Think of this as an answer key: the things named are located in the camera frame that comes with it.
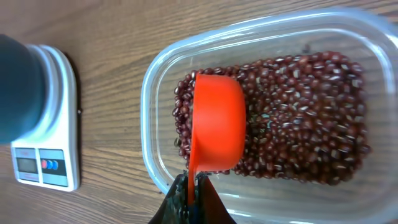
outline clear plastic container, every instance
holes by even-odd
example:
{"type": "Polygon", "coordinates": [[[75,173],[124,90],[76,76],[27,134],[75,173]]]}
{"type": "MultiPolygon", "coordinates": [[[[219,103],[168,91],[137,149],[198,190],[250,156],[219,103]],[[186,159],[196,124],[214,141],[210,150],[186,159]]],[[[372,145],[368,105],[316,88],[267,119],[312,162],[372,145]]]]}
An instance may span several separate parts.
{"type": "Polygon", "coordinates": [[[142,154],[156,186],[167,193],[185,161],[174,146],[174,88],[192,69],[259,58],[339,51],[364,69],[366,124],[374,152],[354,179],[338,186],[293,180],[212,175],[229,213],[277,223],[385,223],[398,218],[398,31],[356,9],[321,9],[240,22],[176,42],[151,63],[142,84],[142,154]]]}

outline white scale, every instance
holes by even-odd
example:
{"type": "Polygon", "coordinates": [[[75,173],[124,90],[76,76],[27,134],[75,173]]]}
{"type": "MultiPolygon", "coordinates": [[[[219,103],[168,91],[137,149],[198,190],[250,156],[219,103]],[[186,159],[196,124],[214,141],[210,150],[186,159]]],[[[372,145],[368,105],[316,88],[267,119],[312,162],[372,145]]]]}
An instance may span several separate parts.
{"type": "Polygon", "coordinates": [[[72,191],[80,183],[77,89],[66,56],[46,45],[26,45],[45,73],[45,103],[36,127],[11,142],[16,179],[23,184],[72,191]]]}

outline red bean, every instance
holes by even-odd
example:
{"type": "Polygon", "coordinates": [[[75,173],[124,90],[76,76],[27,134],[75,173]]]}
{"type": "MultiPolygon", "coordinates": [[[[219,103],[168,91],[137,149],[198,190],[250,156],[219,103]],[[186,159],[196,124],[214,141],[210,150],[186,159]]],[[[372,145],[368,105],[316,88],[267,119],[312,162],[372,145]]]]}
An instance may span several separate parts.
{"type": "Polygon", "coordinates": [[[366,144],[362,66],[338,52],[322,52],[185,75],[177,83],[172,114],[181,141],[178,154],[187,164],[197,73],[230,76],[244,91],[247,134],[244,154],[233,168],[237,175],[336,185],[350,180],[372,151],[366,144]]]}

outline wood grain surface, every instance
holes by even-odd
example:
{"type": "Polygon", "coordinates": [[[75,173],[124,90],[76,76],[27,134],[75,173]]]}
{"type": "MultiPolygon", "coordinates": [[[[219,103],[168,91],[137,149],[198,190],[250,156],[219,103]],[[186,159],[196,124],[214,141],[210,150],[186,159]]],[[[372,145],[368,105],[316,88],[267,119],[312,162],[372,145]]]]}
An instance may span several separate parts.
{"type": "Polygon", "coordinates": [[[65,193],[19,184],[9,147],[0,146],[0,222],[147,223],[164,198],[141,152],[141,85],[154,57],[207,30],[330,6],[360,7],[398,24],[396,0],[0,0],[1,33],[73,59],[83,108],[81,187],[65,193]]]}

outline measuring cup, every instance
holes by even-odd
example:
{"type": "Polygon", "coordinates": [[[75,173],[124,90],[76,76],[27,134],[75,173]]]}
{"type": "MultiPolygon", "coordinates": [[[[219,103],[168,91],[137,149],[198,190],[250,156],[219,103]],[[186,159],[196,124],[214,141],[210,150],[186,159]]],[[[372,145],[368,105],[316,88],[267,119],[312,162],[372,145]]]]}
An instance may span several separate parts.
{"type": "Polygon", "coordinates": [[[246,109],[239,83],[227,76],[197,75],[193,96],[188,206],[197,171],[228,170],[243,154],[246,109]]]}

